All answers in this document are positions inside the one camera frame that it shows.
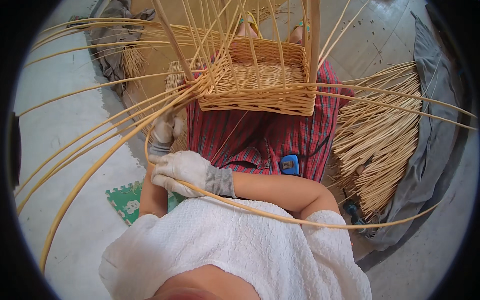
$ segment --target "white cotton glove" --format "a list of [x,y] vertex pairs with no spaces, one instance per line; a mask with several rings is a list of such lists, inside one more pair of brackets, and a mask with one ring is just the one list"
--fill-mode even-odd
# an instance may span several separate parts
[[154,142],[150,147],[150,156],[164,156],[170,152],[173,142],[183,131],[183,121],[180,117],[173,117],[167,112],[158,117],[154,124],[152,135]]
[[165,156],[149,156],[155,163],[152,183],[185,197],[203,194],[187,188],[176,180],[186,181],[207,192],[236,198],[231,169],[213,167],[208,160],[193,151],[179,151]]

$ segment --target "wicker basket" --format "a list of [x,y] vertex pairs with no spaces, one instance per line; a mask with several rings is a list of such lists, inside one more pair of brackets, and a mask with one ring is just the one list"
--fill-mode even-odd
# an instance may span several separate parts
[[[278,87],[283,84],[282,67],[278,43],[263,39],[254,39],[253,45],[258,62],[261,91],[258,89],[257,70],[252,58],[249,39],[235,37],[229,47],[233,69],[226,51],[222,53],[212,70],[207,70],[199,79],[197,99],[202,111],[209,110],[253,110],[268,111],[287,115],[311,116],[315,105],[315,96],[307,94],[308,87]],[[304,84],[308,82],[309,64],[305,48],[301,45],[282,43],[285,62],[286,84]],[[208,72],[213,72],[217,90]],[[238,87],[233,73],[236,74]]]

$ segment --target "red plaid skirt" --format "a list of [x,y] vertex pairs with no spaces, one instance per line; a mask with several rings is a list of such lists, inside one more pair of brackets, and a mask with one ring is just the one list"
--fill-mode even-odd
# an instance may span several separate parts
[[[317,82],[341,84],[328,61],[318,71]],[[323,87],[321,91],[354,96],[345,88]],[[300,175],[320,182],[335,136],[338,110],[347,103],[340,97],[317,96],[311,117],[249,111],[212,161],[245,111],[203,112],[194,101],[187,106],[187,147],[215,167],[253,174],[280,174],[280,160],[295,154]]]

